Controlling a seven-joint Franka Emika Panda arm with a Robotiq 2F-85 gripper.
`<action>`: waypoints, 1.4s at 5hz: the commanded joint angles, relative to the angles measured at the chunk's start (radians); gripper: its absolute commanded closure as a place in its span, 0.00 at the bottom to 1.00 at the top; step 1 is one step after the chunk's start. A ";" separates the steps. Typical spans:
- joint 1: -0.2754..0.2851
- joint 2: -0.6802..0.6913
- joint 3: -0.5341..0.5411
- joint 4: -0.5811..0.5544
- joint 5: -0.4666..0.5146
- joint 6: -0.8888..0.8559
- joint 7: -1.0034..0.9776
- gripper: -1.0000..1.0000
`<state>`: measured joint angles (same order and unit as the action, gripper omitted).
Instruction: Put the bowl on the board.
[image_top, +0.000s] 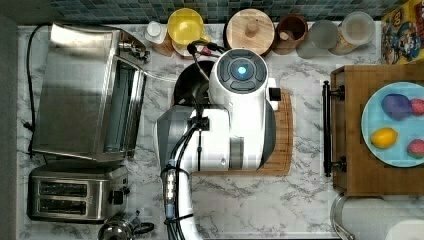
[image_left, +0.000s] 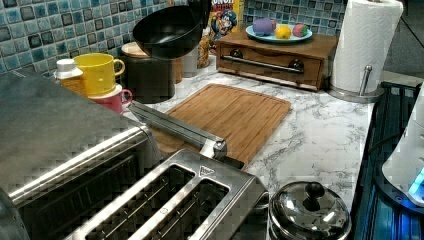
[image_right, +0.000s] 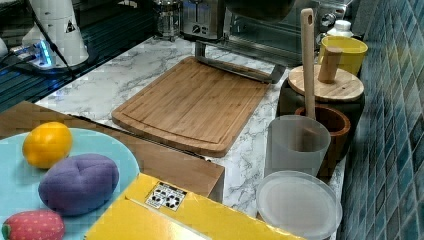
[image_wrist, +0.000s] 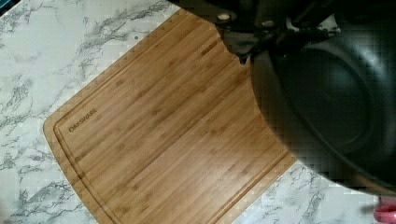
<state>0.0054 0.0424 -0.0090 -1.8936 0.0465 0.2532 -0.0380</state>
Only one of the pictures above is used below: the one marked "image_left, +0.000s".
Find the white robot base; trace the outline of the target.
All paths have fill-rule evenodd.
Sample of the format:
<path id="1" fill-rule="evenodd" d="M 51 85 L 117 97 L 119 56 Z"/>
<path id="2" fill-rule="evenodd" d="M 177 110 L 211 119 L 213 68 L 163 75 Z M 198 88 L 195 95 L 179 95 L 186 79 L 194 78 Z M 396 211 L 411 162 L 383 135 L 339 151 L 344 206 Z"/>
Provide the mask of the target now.
<path id="1" fill-rule="evenodd" d="M 382 165 L 388 182 L 402 192 L 414 205 L 422 207 L 424 167 L 424 89 L 418 97 L 408 124 L 395 150 Z"/>

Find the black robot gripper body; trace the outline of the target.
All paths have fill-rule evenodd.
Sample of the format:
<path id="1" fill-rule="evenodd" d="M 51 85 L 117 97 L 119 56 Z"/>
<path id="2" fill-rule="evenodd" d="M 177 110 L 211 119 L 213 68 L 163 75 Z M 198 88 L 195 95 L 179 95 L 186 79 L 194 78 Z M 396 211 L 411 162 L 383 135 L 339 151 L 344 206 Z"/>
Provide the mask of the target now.
<path id="1" fill-rule="evenodd" d="M 209 22 L 212 0 L 187 0 L 187 2 L 195 21 L 205 29 Z"/>

